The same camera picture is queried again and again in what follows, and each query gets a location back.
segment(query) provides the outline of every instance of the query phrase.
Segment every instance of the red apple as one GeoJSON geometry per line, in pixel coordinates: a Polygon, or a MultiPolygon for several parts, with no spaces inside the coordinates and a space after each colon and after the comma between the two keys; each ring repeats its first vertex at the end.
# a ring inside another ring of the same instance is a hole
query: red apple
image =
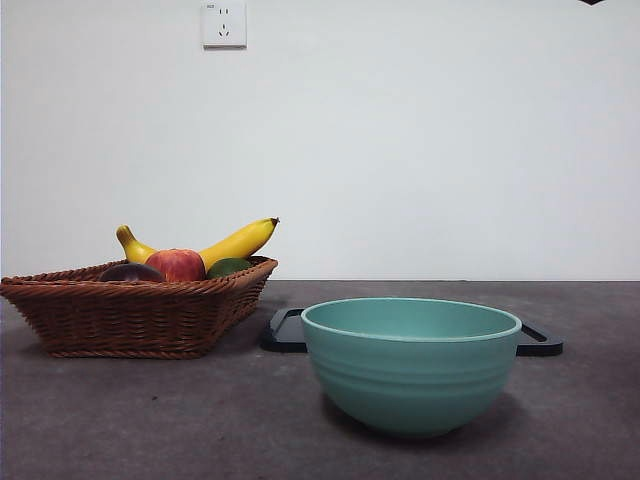
{"type": "Polygon", "coordinates": [[[167,282],[204,280],[206,273],[202,257],[198,252],[186,248],[158,250],[145,263],[164,273],[167,282]]]}

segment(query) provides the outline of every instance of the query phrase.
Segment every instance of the apple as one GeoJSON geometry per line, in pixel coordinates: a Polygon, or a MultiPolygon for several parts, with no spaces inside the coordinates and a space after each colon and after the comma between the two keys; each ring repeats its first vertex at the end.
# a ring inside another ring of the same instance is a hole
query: apple
{"type": "Polygon", "coordinates": [[[143,263],[129,262],[107,268],[98,280],[101,282],[164,282],[164,273],[143,263]]]}
{"type": "Polygon", "coordinates": [[[167,282],[204,280],[206,274],[200,254],[188,248],[158,250],[145,263],[164,273],[167,282]]]}

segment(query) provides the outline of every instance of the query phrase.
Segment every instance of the black tray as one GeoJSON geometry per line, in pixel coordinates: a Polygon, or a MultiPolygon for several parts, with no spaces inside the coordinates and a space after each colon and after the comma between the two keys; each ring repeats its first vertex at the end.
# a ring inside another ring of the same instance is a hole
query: black tray
{"type": "MultiPolygon", "coordinates": [[[[260,346],[271,352],[307,351],[302,331],[303,308],[283,308],[269,321],[260,338],[260,346]]],[[[562,353],[563,341],[527,321],[522,322],[518,356],[546,357],[562,353]]]]}

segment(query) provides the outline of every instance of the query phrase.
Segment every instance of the electrical outlet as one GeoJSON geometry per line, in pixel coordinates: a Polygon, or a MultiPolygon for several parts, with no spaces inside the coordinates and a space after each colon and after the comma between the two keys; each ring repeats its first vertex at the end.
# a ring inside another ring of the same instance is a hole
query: electrical outlet
{"type": "Polygon", "coordinates": [[[204,48],[246,48],[247,8],[244,0],[220,0],[202,7],[204,48]]]}

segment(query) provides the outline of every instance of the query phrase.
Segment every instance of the green lime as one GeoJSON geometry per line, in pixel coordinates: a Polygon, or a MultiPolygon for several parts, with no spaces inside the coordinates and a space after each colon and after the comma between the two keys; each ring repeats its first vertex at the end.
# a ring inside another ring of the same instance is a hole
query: green lime
{"type": "Polygon", "coordinates": [[[232,273],[239,272],[251,266],[251,262],[244,258],[223,258],[211,265],[207,272],[207,278],[226,277],[232,273]]]}

